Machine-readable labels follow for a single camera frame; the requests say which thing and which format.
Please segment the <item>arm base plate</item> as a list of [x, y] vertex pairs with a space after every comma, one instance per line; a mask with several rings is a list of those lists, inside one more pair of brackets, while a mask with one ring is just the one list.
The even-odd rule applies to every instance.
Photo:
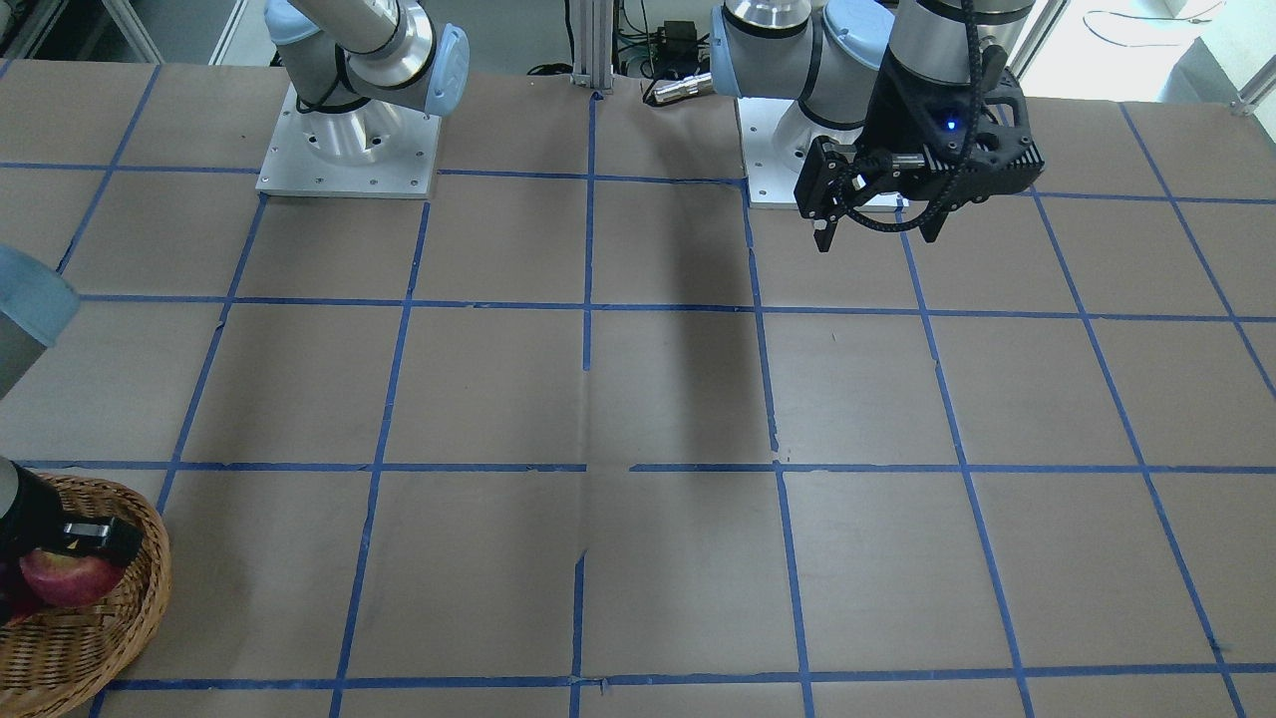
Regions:
[[351, 114], [301, 114], [288, 87], [255, 187], [269, 196], [427, 200], [441, 125], [380, 101]]
[[760, 209], [798, 208], [795, 185], [803, 158], [815, 136], [849, 145], [861, 128], [840, 131], [812, 122], [798, 99], [738, 99], [740, 145], [749, 187], [749, 204]]

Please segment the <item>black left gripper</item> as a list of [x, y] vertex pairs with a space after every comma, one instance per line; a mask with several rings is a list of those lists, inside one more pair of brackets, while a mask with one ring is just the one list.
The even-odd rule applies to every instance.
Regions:
[[815, 249], [827, 253], [840, 219], [884, 193], [924, 201], [919, 232], [935, 242], [957, 204], [946, 204], [976, 147], [984, 94], [1003, 65], [981, 65], [977, 82], [942, 85], [902, 65], [880, 68], [856, 142], [814, 136], [795, 182], [798, 213], [812, 221]]

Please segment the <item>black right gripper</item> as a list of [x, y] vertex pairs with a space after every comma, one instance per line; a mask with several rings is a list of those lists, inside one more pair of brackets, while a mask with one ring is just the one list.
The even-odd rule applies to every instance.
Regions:
[[1, 559], [34, 548], [73, 557], [103, 559], [128, 568], [142, 553], [145, 533], [119, 517], [71, 517], [57, 491], [13, 460], [1, 459]]

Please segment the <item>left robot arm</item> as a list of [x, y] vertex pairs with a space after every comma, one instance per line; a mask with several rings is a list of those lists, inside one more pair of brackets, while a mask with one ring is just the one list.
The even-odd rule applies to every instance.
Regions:
[[1045, 168], [1009, 48], [1030, 1], [725, 1], [708, 71], [649, 85], [652, 108], [715, 92], [792, 102], [794, 196], [819, 251], [843, 218], [934, 242], [970, 203]]

